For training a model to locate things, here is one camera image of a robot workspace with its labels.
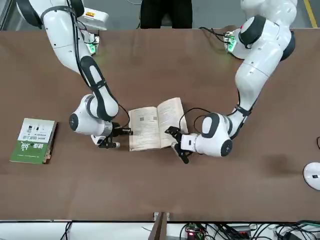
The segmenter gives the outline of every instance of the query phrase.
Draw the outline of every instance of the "yellow floor line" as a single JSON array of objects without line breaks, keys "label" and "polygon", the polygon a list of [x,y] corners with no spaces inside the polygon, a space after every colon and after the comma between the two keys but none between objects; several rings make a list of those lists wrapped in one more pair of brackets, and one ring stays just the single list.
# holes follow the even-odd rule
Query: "yellow floor line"
[{"label": "yellow floor line", "polygon": [[317,21],[316,21],[314,13],[312,12],[312,8],[310,6],[309,0],[303,0],[303,1],[304,1],[304,5],[305,5],[305,8],[306,8],[306,11],[308,12],[312,27],[313,28],[317,28],[318,27]]}]

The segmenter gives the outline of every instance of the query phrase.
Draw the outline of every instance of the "black cable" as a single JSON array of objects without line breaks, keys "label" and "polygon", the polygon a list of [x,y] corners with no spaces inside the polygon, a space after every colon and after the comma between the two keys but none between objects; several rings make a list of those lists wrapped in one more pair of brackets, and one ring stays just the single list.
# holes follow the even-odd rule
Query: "black cable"
[{"label": "black cable", "polygon": [[84,26],[84,29],[80,28],[81,30],[86,30],[86,31],[88,30],[88,29],[87,29],[87,26],[86,26],[82,21],[80,21],[80,20],[78,20],[78,19],[77,19],[76,21],[77,21],[78,23],[81,23],[82,26]]},{"label": "black cable", "polygon": [[64,233],[63,233],[62,237],[60,238],[60,240],[63,240],[63,239],[68,240],[68,232],[69,232],[71,226],[72,226],[72,221],[67,222],[67,224],[64,227]]},{"label": "black cable", "polygon": [[226,235],[226,237],[227,238],[225,238],[225,237],[223,237],[220,233],[219,233],[219,231],[221,230],[221,226],[219,226],[219,224],[216,224],[216,226],[218,227],[218,230],[216,230],[213,226],[211,226],[210,224],[206,224],[207,226],[209,226],[212,230],[214,230],[215,231],[215,234],[214,234],[214,239],[216,239],[216,236],[217,236],[217,234],[219,234],[219,236],[221,237],[221,238],[223,238],[224,240],[229,240],[229,236],[227,236]]},{"label": "black cable", "polygon": [[224,44],[231,44],[231,42],[229,42],[229,41],[224,41],[224,40],[220,39],[219,36],[225,36],[225,34],[216,33],[216,32],[213,30],[213,28],[210,30],[210,29],[208,29],[208,28],[206,28],[206,27],[204,27],[204,26],[201,26],[201,27],[199,27],[199,29],[204,29],[204,30],[208,31],[209,33],[215,35],[215,37],[216,37],[220,42],[222,42],[222,43],[224,43]]},{"label": "black cable", "polygon": [[188,225],[189,225],[189,223],[186,223],[186,224],[181,228],[180,234],[179,234],[179,240],[181,240],[182,231],[183,231],[184,228],[185,228],[186,226],[188,226]]},{"label": "black cable", "polygon": [[199,27],[199,29],[207,30],[209,33],[212,33],[212,34],[215,34],[215,35],[218,35],[218,36],[222,36],[222,37],[225,37],[226,34],[227,34],[226,32],[224,32],[224,33],[216,33],[213,28],[209,29],[209,28],[204,27],[204,26]]},{"label": "black cable", "polygon": [[[68,6],[71,7],[69,0],[66,1]],[[74,15],[74,13],[70,12],[71,22],[72,22],[72,31],[73,31],[73,42],[74,42],[74,52],[75,52],[75,61],[76,65],[78,67],[79,73],[81,77],[83,78],[85,84],[89,87],[89,84],[87,83],[86,77],[81,69],[80,65],[80,58],[79,58],[79,36],[78,36],[78,27],[75,23],[75,19],[77,17]]]},{"label": "black cable", "polygon": [[150,229],[145,228],[144,226],[142,226],[141,228],[142,228],[142,229],[144,229],[144,230],[147,230],[147,231],[151,232],[151,230],[150,230]]},{"label": "black cable", "polygon": [[270,225],[272,225],[272,223],[269,223],[267,226],[265,226],[256,236],[254,236],[254,237],[259,237],[260,236],[260,234],[267,228],[267,227],[269,227]]},{"label": "black cable", "polygon": [[206,110],[206,109],[204,109],[204,108],[201,108],[201,107],[193,107],[193,108],[189,109],[188,111],[186,111],[186,112],[182,115],[182,117],[181,117],[180,120],[179,120],[179,130],[180,130],[180,131],[181,131],[181,120],[184,118],[185,115],[187,115],[187,113],[191,112],[192,110],[202,110],[202,111],[205,111],[205,112],[207,112],[207,113],[211,113],[210,111],[208,111],[208,110]]},{"label": "black cable", "polygon": [[206,239],[207,237],[209,237],[209,238],[211,238],[211,239],[215,240],[215,238],[214,238],[213,236],[211,236],[211,235],[204,235],[204,239]]},{"label": "black cable", "polygon": [[195,131],[199,134],[201,133],[197,128],[196,128],[196,121],[201,118],[201,117],[205,117],[206,115],[200,115],[200,116],[197,116],[196,119],[193,121],[193,127],[195,129]]},{"label": "black cable", "polygon": [[[67,2],[67,4],[68,4],[68,6],[71,8],[71,5],[70,5],[69,0],[67,0],[66,2]],[[78,22],[80,22],[80,23],[82,23],[82,22],[79,21],[79,20],[77,20],[77,17],[76,17],[75,14],[72,13],[72,12],[70,13],[70,17],[71,17],[72,30],[73,30],[73,42],[74,42],[74,51],[75,51],[76,65],[77,65],[77,67],[78,67],[79,73],[80,73],[81,77],[83,78],[85,84],[89,87],[89,84],[87,83],[86,77],[85,77],[85,75],[84,75],[84,73],[83,73],[83,71],[82,71],[82,69],[81,69],[81,65],[80,65],[78,26],[77,26],[77,24],[76,24],[75,21],[78,21]],[[84,43],[85,43],[85,44],[93,44],[93,43],[97,40],[97,38],[98,38],[99,35],[100,35],[100,30],[98,30],[97,37],[94,39],[93,42],[84,42]],[[126,112],[126,114],[127,114],[127,116],[128,116],[128,123],[127,123],[125,126],[123,126],[123,127],[126,127],[126,126],[129,124],[129,122],[130,122],[130,116],[129,116],[128,112],[125,110],[125,108],[124,108],[123,106],[121,106],[120,104],[119,104],[119,106]]]},{"label": "black cable", "polygon": [[[250,225],[252,225],[252,224],[255,225],[255,229],[251,229],[251,228],[250,228]],[[255,231],[255,230],[257,230],[257,228],[258,228],[258,224],[256,224],[256,223],[250,223],[248,227],[250,228],[251,231]]]},{"label": "black cable", "polygon": [[97,44],[95,43],[97,38],[100,36],[100,29],[98,29],[98,33],[97,33],[97,36],[94,37],[94,40],[92,42],[85,42],[83,41],[85,44]]},{"label": "black cable", "polygon": [[130,116],[129,116],[128,111],[123,106],[121,106],[121,104],[118,103],[118,105],[123,109],[123,111],[125,111],[125,113],[126,113],[126,115],[128,117],[128,122],[125,125],[122,126],[123,128],[125,128],[130,123]]},{"label": "black cable", "polygon": [[318,137],[316,138],[316,144],[317,144],[317,146],[318,146],[318,149],[320,149],[319,139],[320,139],[320,136],[318,136]]}]

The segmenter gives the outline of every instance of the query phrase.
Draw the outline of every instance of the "white object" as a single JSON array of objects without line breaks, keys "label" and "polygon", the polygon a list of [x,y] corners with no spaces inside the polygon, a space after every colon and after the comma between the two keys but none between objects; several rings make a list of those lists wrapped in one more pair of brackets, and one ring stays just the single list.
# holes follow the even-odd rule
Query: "white object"
[{"label": "white object", "polygon": [[320,162],[311,162],[303,169],[305,182],[313,189],[320,191]]},{"label": "white object", "polygon": [[236,41],[235,45],[232,43],[232,54],[244,59],[235,75],[239,101],[229,115],[209,113],[202,122],[201,134],[182,135],[182,150],[213,157],[224,157],[231,152],[231,139],[238,135],[291,43],[289,27],[297,14],[296,4],[291,0],[241,0],[248,20],[231,36]]},{"label": "white object", "polygon": [[109,15],[106,12],[84,8],[82,16],[78,17],[89,30],[107,30]]}]

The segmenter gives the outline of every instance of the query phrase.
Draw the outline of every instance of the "gray floor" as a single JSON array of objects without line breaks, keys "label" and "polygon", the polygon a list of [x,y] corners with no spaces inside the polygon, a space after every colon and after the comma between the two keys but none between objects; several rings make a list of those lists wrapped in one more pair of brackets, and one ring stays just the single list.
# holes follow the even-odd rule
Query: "gray floor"
[{"label": "gray floor", "polygon": [[[84,0],[87,8],[96,9],[109,14],[107,23],[109,30],[135,29],[139,24],[139,5],[127,0]],[[227,25],[239,26],[246,21],[240,9],[240,0],[192,0],[193,27],[223,28]],[[311,28],[304,1],[298,0],[297,17],[293,28]],[[30,31],[37,28],[25,22],[15,7],[5,27],[11,31]]]}]

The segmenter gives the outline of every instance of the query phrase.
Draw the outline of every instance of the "wire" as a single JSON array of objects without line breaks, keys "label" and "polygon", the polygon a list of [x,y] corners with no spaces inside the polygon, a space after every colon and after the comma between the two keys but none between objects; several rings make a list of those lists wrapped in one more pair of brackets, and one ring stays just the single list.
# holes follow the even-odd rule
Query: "wire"
[{"label": "wire", "polygon": [[209,238],[211,238],[211,239],[215,240],[215,238],[214,238],[213,236],[211,236],[211,235],[204,235],[204,239],[206,239],[207,237],[209,237]]},{"label": "wire", "polygon": [[128,122],[124,126],[122,126],[123,128],[125,128],[130,123],[130,115],[129,115],[128,111],[123,106],[121,106],[121,104],[118,103],[118,105],[123,109],[123,111],[125,111],[125,113],[126,113],[126,115],[128,117]]},{"label": "wire", "polygon": [[320,139],[320,136],[318,136],[318,137],[316,138],[316,144],[317,144],[317,146],[318,146],[318,149],[320,149],[319,139]]},{"label": "wire", "polygon": [[68,240],[68,233],[69,233],[71,226],[72,226],[72,221],[67,222],[67,224],[64,227],[64,233],[63,233],[62,237],[60,238],[60,240],[63,240],[63,239]]},{"label": "wire", "polygon": [[147,231],[151,232],[151,230],[150,230],[150,229],[145,228],[144,226],[142,226],[141,228],[142,228],[142,229],[144,229],[144,230],[147,230]]},{"label": "wire", "polygon": [[[70,5],[70,0],[67,0],[67,4],[69,7],[71,7]],[[78,27],[76,25],[76,21],[75,19],[76,16],[70,12],[70,17],[71,17],[71,22],[72,22],[72,31],[73,31],[73,42],[74,42],[74,52],[75,52],[75,61],[76,61],[76,65],[78,67],[79,73],[82,77],[82,79],[84,80],[85,84],[89,87],[89,84],[87,83],[86,77],[81,69],[81,65],[80,65],[80,58],[79,58],[79,36],[78,36]]]},{"label": "wire", "polygon": [[84,26],[84,29],[82,29],[82,28],[79,28],[79,29],[81,29],[81,30],[86,30],[86,31],[88,30],[88,29],[87,29],[87,26],[86,26],[82,21],[80,21],[80,20],[78,20],[78,19],[77,19],[76,21],[77,21],[78,23],[81,23],[82,26]]},{"label": "wire", "polygon": [[132,2],[132,1],[129,1],[129,0],[126,0],[128,3],[131,3],[133,5],[141,5],[142,4],[142,1],[141,2]]},{"label": "wire", "polygon": [[210,30],[209,28],[206,28],[206,27],[204,27],[204,26],[199,27],[199,29],[206,30],[206,31],[208,31],[209,33],[215,35],[215,37],[216,37],[220,42],[222,42],[222,43],[224,43],[224,44],[231,44],[231,42],[229,42],[229,41],[224,41],[224,40],[222,40],[222,39],[219,37],[219,36],[224,37],[224,36],[226,35],[226,33],[223,33],[223,34],[216,33],[213,28],[211,28],[211,30]]},{"label": "wire", "polygon": [[189,225],[189,223],[186,223],[185,225],[183,225],[183,227],[181,228],[181,230],[180,230],[180,234],[179,234],[179,240],[181,240],[181,235],[182,235],[182,231],[184,230],[184,228],[186,227],[186,226],[188,226]]},{"label": "wire", "polygon": [[215,231],[214,237],[213,239],[216,239],[217,234],[220,235],[221,238],[223,238],[224,240],[229,240],[229,236],[227,236],[227,238],[223,237],[219,231],[221,230],[221,226],[219,226],[219,224],[216,224],[216,226],[218,227],[218,230],[216,230],[213,226],[211,226],[210,224],[206,224],[207,226],[209,226],[211,229],[213,229]]},{"label": "wire", "polygon": [[269,239],[269,240],[273,240],[272,238],[267,237],[267,236],[256,236],[256,237],[252,237],[251,238],[251,240],[254,240],[254,239]]},{"label": "wire", "polygon": [[201,108],[201,107],[193,107],[193,108],[189,109],[188,111],[186,111],[186,112],[182,115],[182,117],[181,117],[180,120],[179,120],[179,130],[180,130],[180,131],[181,131],[181,121],[182,121],[182,119],[184,118],[185,115],[187,115],[187,113],[191,112],[192,110],[202,110],[202,111],[205,111],[205,112],[207,112],[207,113],[211,113],[210,111],[208,111],[208,110],[206,110],[206,109],[204,109],[204,108]]},{"label": "wire", "polygon": [[98,29],[98,33],[97,33],[97,36],[94,37],[94,40],[92,42],[85,42],[85,44],[98,44],[98,43],[95,43],[97,38],[100,36],[100,29]]},{"label": "wire", "polygon": [[195,131],[199,134],[200,133],[200,131],[197,129],[197,127],[196,127],[196,121],[199,119],[199,118],[201,118],[201,117],[205,117],[206,115],[200,115],[200,116],[197,116],[196,117],[196,119],[193,121],[193,127],[194,127],[194,129],[195,129]]}]

